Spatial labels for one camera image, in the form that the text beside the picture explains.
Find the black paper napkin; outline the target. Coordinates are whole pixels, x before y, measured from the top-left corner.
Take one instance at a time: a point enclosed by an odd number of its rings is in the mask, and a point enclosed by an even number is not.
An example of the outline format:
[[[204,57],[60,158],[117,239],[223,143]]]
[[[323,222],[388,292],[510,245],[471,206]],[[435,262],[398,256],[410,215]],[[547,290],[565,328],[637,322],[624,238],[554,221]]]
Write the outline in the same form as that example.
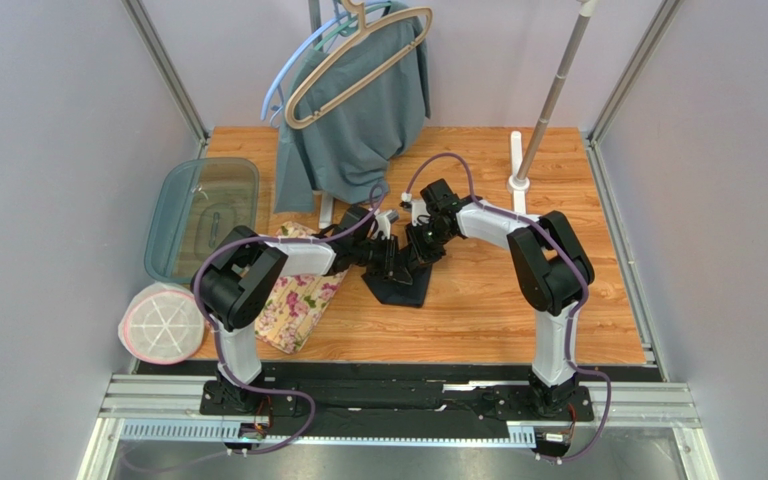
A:
[[[419,267],[407,271],[411,283],[400,283],[395,276],[402,274],[396,267],[391,274],[388,268],[368,268],[361,278],[373,296],[383,305],[421,308],[426,300],[432,267]]]

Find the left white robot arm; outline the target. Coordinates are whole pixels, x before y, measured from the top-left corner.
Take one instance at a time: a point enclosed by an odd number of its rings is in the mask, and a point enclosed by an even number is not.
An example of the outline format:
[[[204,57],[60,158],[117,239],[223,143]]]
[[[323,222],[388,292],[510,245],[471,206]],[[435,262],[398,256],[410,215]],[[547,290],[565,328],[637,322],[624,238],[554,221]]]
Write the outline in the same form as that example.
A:
[[[390,229],[398,218],[394,210],[353,206],[340,223],[309,236],[265,237],[235,227],[190,284],[218,355],[217,377],[205,386],[202,413],[252,414],[274,396],[296,399],[290,390],[265,387],[257,352],[256,322],[275,305],[274,288],[295,277],[331,279],[353,266],[381,276],[393,273],[398,247]]]

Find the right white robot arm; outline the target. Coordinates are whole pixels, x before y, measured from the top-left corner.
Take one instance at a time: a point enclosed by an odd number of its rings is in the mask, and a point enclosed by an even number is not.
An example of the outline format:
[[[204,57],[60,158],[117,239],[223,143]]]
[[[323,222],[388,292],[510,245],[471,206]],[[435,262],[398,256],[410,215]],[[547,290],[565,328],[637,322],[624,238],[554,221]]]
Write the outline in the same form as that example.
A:
[[[567,217],[518,214],[476,197],[458,197],[437,180],[418,200],[401,195],[412,221],[400,260],[413,279],[429,272],[455,237],[474,238],[507,250],[520,291],[535,311],[535,357],[527,399],[536,415],[566,409],[577,387],[573,333],[594,279],[593,266]]]

